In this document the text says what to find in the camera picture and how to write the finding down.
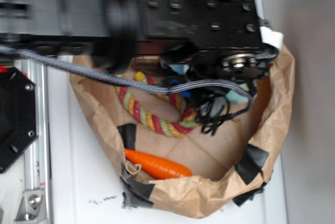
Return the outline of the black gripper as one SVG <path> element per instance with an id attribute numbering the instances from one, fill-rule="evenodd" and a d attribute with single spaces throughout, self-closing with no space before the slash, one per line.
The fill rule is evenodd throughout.
<path id="1" fill-rule="evenodd" d="M 137 0 L 137 55 L 187 64 L 200 79 L 235 82 L 268 75 L 278 51 L 261 34 L 255 0 Z"/>

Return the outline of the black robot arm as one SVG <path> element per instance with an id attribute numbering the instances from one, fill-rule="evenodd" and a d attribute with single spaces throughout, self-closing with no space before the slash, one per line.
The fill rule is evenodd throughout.
<path id="1" fill-rule="evenodd" d="M 280 51 L 267 31 L 255 0 L 1 0 L 1 43 L 86 53 L 113 74 L 154 56 L 194 80 L 259 79 Z"/>

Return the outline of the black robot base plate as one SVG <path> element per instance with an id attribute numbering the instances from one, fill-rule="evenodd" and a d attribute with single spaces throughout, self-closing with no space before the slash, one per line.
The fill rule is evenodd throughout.
<path id="1" fill-rule="evenodd" d="M 1 73 L 1 173 L 37 138 L 35 84 L 15 67 Z"/>

